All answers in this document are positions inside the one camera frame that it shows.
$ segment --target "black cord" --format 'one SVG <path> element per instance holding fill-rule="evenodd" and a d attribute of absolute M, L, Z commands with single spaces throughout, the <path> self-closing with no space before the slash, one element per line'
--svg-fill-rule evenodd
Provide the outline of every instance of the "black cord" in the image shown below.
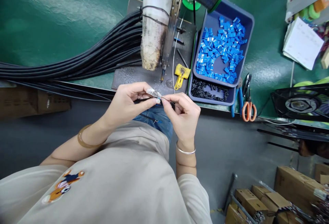
<path fill-rule="evenodd" d="M 257 114 L 257 117 L 260 116 L 260 114 L 263 112 L 264 108 L 266 107 L 268 101 L 270 100 L 271 95 L 268 97 L 268 99 L 266 100 L 265 104 L 262 106 L 262 108 L 260 109 L 260 112 Z"/>
<path fill-rule="evenodd" d="M 160 10 L 160 11 L 163 11 L 168 17 L 170 17 L 169 14 L 166 12 L 166 10 L 164 10 L 164 9 L 162 9 L 162 8 L 159 8 L 159 7 L 151 6 L 151 5 L 144 6 L 144 7 L 140 7 L 140 12 L 142 13 L 143 17 L 148 17 L 148 18 L 152 19 L 153 21 L 157 22 L 158 24 L 163 25 L 163 26 L 167 26 L 167 27 L 168 27 L 168 25 L 166 25 L 166 24 L 160 22 L 159 20 L 157 20 L 157 19 L 155 19 L 155 18 L 152 18 L 151 16 L 148 16 L 148 15 L 143 14 L 143 9 L 144 9 L 144 8 L 147 8 L 147 7 L 151 7 L 151 8 L 155 8 L 155 9 L 158 9 L 158 10 Z"/>
<path fill-rule="evenodd" d="M 46 91 L 46 92 L 49 92 L 49 93 L 70 97 L 70 98 L 76 98 L 76 99 L 87 100 L 87 101 L 103 101 L 103 102 L 111 102 L 112 101 L 111 99 L 108 99 L 107 97 L 102 96 L 102 94 L 96 94 L 96 93 L 93 93 L 93 92 L 84 91 L 84 90 L 69 87 L 69 86 L 63 86 L 59 83 L 53 83 L 53 82 L 27 83 L 27 82 L 18 82 L 18 81 L 12 81 L 12 80 L 10 80 L 10 82 L 16 83 L 16 84 L 19 84 L 19 85 L 24 85 L 24 86 L 31 87 L 31 88 L 35 88 L 35 89 L 39 89 L 39 90 L 43 90 L 43 91 Z M 85 94 L 88 94 L 88 95 L 100 97 L 103 100 L 83 98 L 83 97 L 79 97 L 77 95 L 74 95 L 72 93 L 71 94 L 65 94 L 65 93 L 61 92 L 61 90 L 68 91 L 68 92 L 73 92 L 73 93 L 82 92 L 82 93 L 85 93 Z M 154 118 L 151 118 L 147 115 L 144 115 L 144 114 L 140 114 L 140 115 L 147 118 L 147 119 L 150 119 L 154 122 L 160 122 L 161 123 L 161 121 L 156 120 Z"/>
<path fill-rule="evenodd" d="M 142 9 L 148 8 L 148 7 L 155 8 L 155 9 L 158 9 L 160 11 L 163 11 L 169 17 L 169 14 L 167 13 L 167 11 L 165 9 L 160 8 L 160 7 L 155 7 L 155 6 L 148 5 L 148 6 L 144 6 Z"/>
<path fill-rule="evenodd" d="M 18 81 L 78 80 L 98 76 L 141 62 L 131 60 L 140 53 L 142 14 L 135 11 L 123 18 L 98 43 L 67 60 L 42 66 L 20 66 L 0 62 L 0 79 Z"/>

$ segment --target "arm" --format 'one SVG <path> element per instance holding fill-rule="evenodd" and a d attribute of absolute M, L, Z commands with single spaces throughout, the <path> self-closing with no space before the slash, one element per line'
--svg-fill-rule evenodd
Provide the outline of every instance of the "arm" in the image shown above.
<path fill-rule="evenodd" d="M 175 110 L 171 104 L 163 99 L 163 107 L 172 122 L 173 128 L 178 136 L 177 146 L 185 152 L 193 152 L 194 135 L 200 115 L 200 107 L 196 105 L 186 94 L 178 93 L 166 95 L 168 100 L 175 103 Z M 176 177 L 183 174 L 196 176 L 196 158 L 194 154 L 184 154 L 176 148 Z"/>
<path fill-rule="evenodd" d="M 156 104 L 156 98 L 134 104 L 137 99 L 150 96 L 146 90 L 151 88 L 146 82 L 120 85 L 105 114 L 82 133 L 82 140 L 88 145 L 102 145 L 109 135 L 120 125 L 131 121 L 143 111 Z M 97 148 L 82 147 L 77 135 L 70 138 L 47 157 L 41 165 L 65 165 L 71 167 L 77 161 L 83 160 L 95 153 Z"/>

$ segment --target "hand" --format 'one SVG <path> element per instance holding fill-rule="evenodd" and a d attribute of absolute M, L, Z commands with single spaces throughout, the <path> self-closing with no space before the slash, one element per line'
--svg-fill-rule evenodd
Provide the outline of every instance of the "hand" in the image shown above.
<path fill-rule="evenodd" d="M 151 97 L 146 93 L 150 89 L 146 82 L 120 85 L 113 97 L 113 100 L 103 115 L 102 119 L 109 128 L 117 128 L 124 123 L 131 121 L 140 113 L 153 107 L 157 103 L 156 98 L 148 99 L 144 102 L 134 104 L 137 99 L 146 99 Z"/>
<path fill-rule="evenodd" d="M 175 110 L 173 110 L 171 104 L 167 100 L 162 99 L 164 111 L 171 120 L 178 139 L 186 145 L 193 143 L 201 110 L 200 107 L 184 93 L 166 95 L 164 97 L 172 102 L 176 102 Z"/>

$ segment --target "gold bangle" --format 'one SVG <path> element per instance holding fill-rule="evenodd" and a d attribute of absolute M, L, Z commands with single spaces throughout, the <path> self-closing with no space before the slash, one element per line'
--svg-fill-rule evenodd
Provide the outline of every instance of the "gold bangle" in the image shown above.
<path fill-rule="evenodd" d="M 88 145 L 88 144 L 86 144 L 83 140 L 82 140 L 82 132 L 86 129 L 86 128 L 88 128 L 88 127 L 90 127 L 92 124 L 90 124 L 90 125 L 86 125 L 85 127 L 83 127 L 81 130 L 80 130 L 80 132 L 78 133 L 78 142 L 79 142 L 79 144 L 82 146 L 82 147 L 84 147 L 84 148 L 87 148 L 87 149 L 96 149 L 96 148 L 98 148 L 98 147 L 100 147 L 101 145 L 103 145 L 105 142 L 106 142 L 106 140 L 104 141 L 104 142 L 102 142 L 101 144 L 99 144 L 99 145 Z"/>

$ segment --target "gray plastic tray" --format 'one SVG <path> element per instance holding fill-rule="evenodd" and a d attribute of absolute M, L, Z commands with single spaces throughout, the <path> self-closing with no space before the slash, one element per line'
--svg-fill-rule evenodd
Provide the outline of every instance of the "gray plastic tray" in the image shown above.
<path fill-rule="evenodd" d="M 238 17 L 241 20 L 241 24 L 246 28 L 246 33 L 245 37 L 243 39 L 248 39 L 248 42 L 246 44 L 241 45 L 240 50 L 243 50 L 243 60 L 240 61 L 240 63 L 237 65 L 235 72 L 236 72 L 236 79 L 232 84 L 226 83 L 223 81 L 219 81 L 217 79 L 213 79 L 204 75 L 197 74 L 195 71 L 196 67 L 196 61 L 193 64 L 193 73 L 194 75 L 202 80 L 206 80 L 208 82 L 213 82 L 215 84 L 220 84 L 228 87 L 235 87 L 237 86 L 242 69 L 243 69 L 243 64 L 244 60 L 247 55 L 250 39 L 251 39 L 251 34 L 254 29 L 254 16 L 251 15 L 250 13 L 246 12 L 245 10 L 241 9 L 240 7 L 234 5 L 232 2 L 228 0 L 222 0 L 218 7 L 212 12 L 212 13 L 207 13 L 205 14 L 205 19 L 203 21 L 203 26 L 201 32 L 204 31 L 205 27 L 207 28 L 212 28 L 212 32 L 215 36 L 218 34 L 218 30 L 222 29 L 219 26 L 219 16 L 223 16 L 225 18 L 225 21 L 230 21 L 232 22 L 236 17 Z M 202 37 L 199 38 L 198 42 L 198 48 L 196 52 L 199 52 L 200 50 L 200 43 L 201 43 Z M 221 59 L 221 56 L 215 60 L 214 62 L 214 72 L 218 74 L 225 74 L 226 72 L 224 71 L 225 67 L 229 67 L 229 62 L 224 64 L 224 62 Z"/>
<path fill-rule="evenodd" d="M 195 36 L 195 42 L 194 42 L 194 51 L 193 51 L 193 58 L 192 58 L 192 65 L 194 65 L 194 61 L 196 61 L 196 55 L 197 52 L 197 44 L 199 42 L 198 40 L 199 37 L 199 32 L 196 33 Z M 230 88 L 227 86 L 224 86 L 225 88 L 228 89 L 228 96 L 226 98 L 226 102 L 222 102 L 222 101 L 216 101 L 216 100 L 212 100 L 212 99 L 205 99 L 205 98 L 199 98 L 199 97 L 194 97 L 191 93 L 192 90 L 192 82 L 193 82 L 193 78 L 196 78 L 195 75 L 193 74 L 193 72 L 190 75 L 190 79 L 189 79 L 189 83 L 188 83 L 188 96 L 191 98 L 192 101 L 196 101 L 196 102 L 203 102 L 203 103 L 209 103 L 209 104 L 214 104 L 214 105 L 223 105 L 223 106 L 231 106 L 234 103 L 234 99 L 235 99 L 235 87 Z M 211 90 L 210 86 L 207 86 L 204 88 L 204 91 L 208 91 L 213 95 L 216 95 L 217 97 L 223 98 L 223 93 L 221 92 L 217 92 L 216 90 Z"/>

